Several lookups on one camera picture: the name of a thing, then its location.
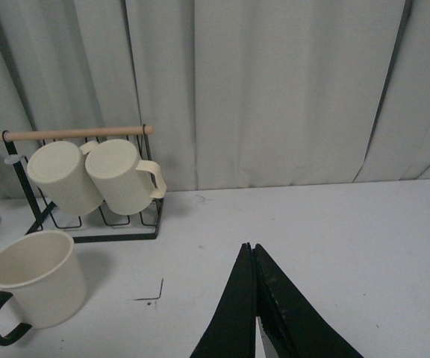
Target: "mug rim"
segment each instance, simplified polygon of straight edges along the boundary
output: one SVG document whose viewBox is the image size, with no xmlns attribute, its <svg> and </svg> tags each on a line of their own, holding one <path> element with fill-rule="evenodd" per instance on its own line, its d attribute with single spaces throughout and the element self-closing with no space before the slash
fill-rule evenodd
<svg viewBox="0 0 430 358">
<path fill-rule="evenodd" d="M 91 166 L 91 160 L 93 160 L 93 157 L 95 157 L 98 153 L 100 153 L 100 151 L 105 150 L 105 147 L 107 147 L 108 145 L 114 145 L 114 144 L 121 147 L 121 149 L 130 148 L 131 154 L 133 154 L 133 156 L 131 158 L 129 158 L 129 160 L 127 161 L 127 163 L 125 163 L 124 166 L 122 166 L 121 168 L 118 168 L 117 170 L 114 170 L 112 172 L 109 172 L 109 171 L 100 172 L 100 171 L 95 170 Z M 101 180 L 110 180 L 110 179 L 115 179 L 115 178 L 125 174 L 126 172 L 129 172 L 134 167 L 134 165 L 137 164 L 137 161 L 140 159 L 141 158 L 140 158 L 139 151 L 137 150 L 137 147 L 134 145 L 134 143 L 132 143 L 126 139 L 116 138 L 116 139 L 106 140 L 105 142 L 99 144 L 92 151 L 90 151 L 90 153 L 87 155 L 84 166 L 86 168 L 87 174 L 90 177 L 94 177 L 96 179 L 101 179 Z"/>
<path fill-rule="evenodd" d="M 65 168 L 64 172 L 59 173 L 59 176 L 57 176 L 56 178 L 54 177 L 46 178 L 46 177 L 39 176 L 36 170 L 37 164 L 35 164 L 35 162 L 37 162 L 39 158 L 42 155 L 46 154 L 48 151 L 52 151 L 54 150 L 54 148 L 62 145 L 66 146 L 67 148 L 71 148 L 74 151 L 74 154 L 79 153 L 79 155 L 76 155 L 74 160 L 67 166 L 67 168 Z M 79 147 L 73 142 L 69 142 L 66 140 L 59 140 L 57 142 L 52 142 L 52 143 L 43 145 L 41 148 L 37 149 L 37 151 L 35 151 L 33 155 L 31 155 L 31 158 L 29 158 L 28 165 L 27 165 L 28 176 L 36 184 L 57 183 L 67 178 L 68 175 L 71 175 L 74 172 L 75 168 L 81 162 L 81 157 L 82 157 L 81 149 L 79 149 Z"/>
<path fill-rule="evenodd" d="M 36 283 L 38 281 L 41 281 L 43 278 L 48 277 L 50 274 L 52 274 L 53 272 L 57 271 L 71 256 L 72 252 L 74 251 L 74 239 L 72 238 L 72 236 L 70 236 L 68 233 L 65 233 L 62 230 L 43 230 L 43 231 L 37 231 L 36 233 L 30 233 L 28 235 L 24 235 L 23 237 L 17 239 L 15 242 L 13 242 L 12 244 L 6 246 L 5 248 L 3 248 L 2 250 L 0 250 L 0 255 L 5 252 L 6 250 L 9 250 L 10 248 L 12 248 L 14 245 L 17 245 L 19 242 L 21 241 L 25 241 L 27 239 L 30 239 L 33 236 L 41 236 L 43 234 L 57 234 L 59 236 L 63 236 L 67 239 L 67 241 L 69 242 L 69 250 L 66 254 L 66 256 L 56 265 L 54 266 L 52 269 L 50 269 L 49 271 L 45 272 L 44 274 L 41 274 L 35 278 L 32 278 L 30 280 L 24 281 L 24 282 L 19 282 L 19 283 L 0 283 L 0 289 L 15 289 L 18 287 L 23 287 L 23 286 L 27 286 L 30 285 L 32 283 Z"/>
</svg>

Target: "mug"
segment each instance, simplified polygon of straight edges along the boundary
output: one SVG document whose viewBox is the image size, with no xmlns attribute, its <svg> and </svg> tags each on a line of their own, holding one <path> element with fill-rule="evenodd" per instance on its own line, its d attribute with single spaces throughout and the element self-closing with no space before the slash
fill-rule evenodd
<svg viewBox="0 0 430 358">
<path fill-rule="evenodd" d="M 111 139 L 97 145 L 87 155 L 86 171 L 109 208 L 120 215 L 138 213 L 153 198 L 165 195 L 161 167 L 151 160 L 142 160 L 135 145 L 125 139 Z M 157 187 L 149 173 L 155 176 Z"/>
<path fill-rule="evenodd" d="M 11 298 L 24 323 L 0 345 L 11 345 L 31 328 L 55 326 L 82 305 L 87 287 L 74 239 L 58 230 L 30 233 L 0 252 L 0 309 Z"/>
<path fill-rule="evenodd" d="M 62 211 L 86 215 L 104 200 L 84 169 L 84 156 L 96 146 L 96 141 L 79 148 L 66 141 L 44 145 L 29 160 L 28 176 Z"/>
</svg>

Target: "mug tree stand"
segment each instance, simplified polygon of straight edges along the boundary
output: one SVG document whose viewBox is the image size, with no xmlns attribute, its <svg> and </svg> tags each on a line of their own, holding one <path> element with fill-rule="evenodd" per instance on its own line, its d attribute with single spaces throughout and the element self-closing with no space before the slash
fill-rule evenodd
<svg viewBox="0 0 430 358">
<path fill-rule="evenodd" d="M 68 216 L 57 208 L 53 201 L 48 201 L 47 197 L 37 188 L 40 198 L 34 194 L 35 189 L 30 184 L 25 167 L 28 158 L 24 154 L 19 154 L 15 142 L 32 140 L 39 145 L 46 145 L 48 141 L 61 139 L 76 139 L 88 142 L 95 139 L 100 142 L 109 136 L 125 137 L 132 141 L 139 151 L 142 159 L 152 160 L 149 146 L 149 134 L 152 134 L 152 126 L 143 125 L 139 127 L 120 128 L 91 128 L 64 131 L 33 131 L 14 132 L 3 131 L 0 133 L 0 141 L 4 142 L 9 157 L 5 160 L 7 164 L 14 167 L 16 175 L 21 183 L 21 187 L 28 200 L 29 207 L 34 215 L 34 223 L 26 233 L 33 233 L 44 230 L 43 224 L 52 228 L 70 231 L 75 243 L 82 242 L 112 242 L 126 240 L 152 240 L 156 239 L 161 226 L 163 209 L 163 198 L 154 199 L 152 203 L 140 213 L 131 216 L 120 216 L 112 213 L 106 203 L 95 211 L 84 217 Z"/>
</svg>

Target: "wooden rod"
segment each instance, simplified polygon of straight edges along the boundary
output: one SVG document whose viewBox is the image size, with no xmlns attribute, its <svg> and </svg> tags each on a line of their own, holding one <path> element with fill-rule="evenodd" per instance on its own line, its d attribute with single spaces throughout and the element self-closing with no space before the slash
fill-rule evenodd
<svg viewBox="0 0 430 358">
<path fill-rule="evenodd" d="M 43 139 L 66 139 L 66 138 L 86 138 L 95 136 L 130 136 L 142 135 L 144 132 L 141 126 L 138 127 L 112 127 L 112 128 L 89 128 L 89 129 L 68 129 L 63 131 L 34 131 L 34 132 L 6 132 L 4 140 L 15 142 L 19 140 L 43 140 Z M 146 134 L 153 134 L 154 127 L 146 125 Z"/>
</svg>

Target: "mug rack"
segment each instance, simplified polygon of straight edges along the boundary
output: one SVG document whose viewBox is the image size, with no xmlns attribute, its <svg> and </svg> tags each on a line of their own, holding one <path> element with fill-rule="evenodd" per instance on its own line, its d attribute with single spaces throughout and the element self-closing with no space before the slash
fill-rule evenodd
<svg viewBox="0 0 430 358">
<path fill-rule="evenodd" d="M 62 225 L 57 222 L 54 215 L 54 210 L 57 209 L 57 205 L 53 202 L 47 201 L 44 193 L 40 188 L 37 188 L 41 195 L 41 201 L 38 202 L 34 190 L 28 180 L 25 164 L 28 163 L 28 158 L 19 154 L 14 142 L 34 140 L 38 141 L 39 145 L 46 145 L 46 141 L 56 141 L 60 139 L 83 139 L 85 142 L 89 138 L 95 138 L 97 142 L 100 142 L 102 138 L 108 136 L 124 136 L 127 140 L 131 138 L 135 141 L 137 150 L 139 151 L 142 159 L 152 160 L 149 145 L 149 134 L 154 132 L 154 128 L 149 125 L 142 125 L 138 127 L 118 127 L 118 128 L 91 128 L 91 129 L 76 129 L 76 130 L 63 130 L 63 131 L 33 131 L 33 132 L 14 132 L 3 131 L 0 133 L 0 141 L 4 142 L 7 153 L 9 154 L 7 163 L 13 165 L 16 175 L 21 183 L 22 190 L 25 193 L 25 197 L 28 200 L 29 207 L 34 215 L 34 223 L 29 227 L 26 233 L 33 233 L 35 231 L 44 230 L 43 223 L 50 217 L 53 225 L 57 229 L 61 230 L 76 230 L 83 227 L 83 219 L 78 216 L 78 224 L 76 225 Z M 112 222 L 108 220 L 108 216 L 104 214 L 102 206 L 99 206 L 99 215 L 104 222 L 105 227 L 130 227 L 135 217 L 138 218 L 138 223 L 143 227 L 150 228 L 152 232 L 130 232 L 130 233 L 116 233 L 116 234 L 102 234 L 102 235 L 85 235 L 85 236 L 72 236 L 75 243 L 82 242 L 112 242 L 112 241 L 126 241 L 126 240 L 151 240 L 156 239 L 158 232 L 161 227 L 162 209 L 163 209 L 163 198 L 153 199 L 152 203 L 140 213 L 132 216 L 126 216 L 124 222 Z M 155 217 L 152 219 L 152 223 L 148 223 L 144 220 L 144 216 L 147 216 L 147 212 L 152 211 L 155 213 Z"/>
</svg>

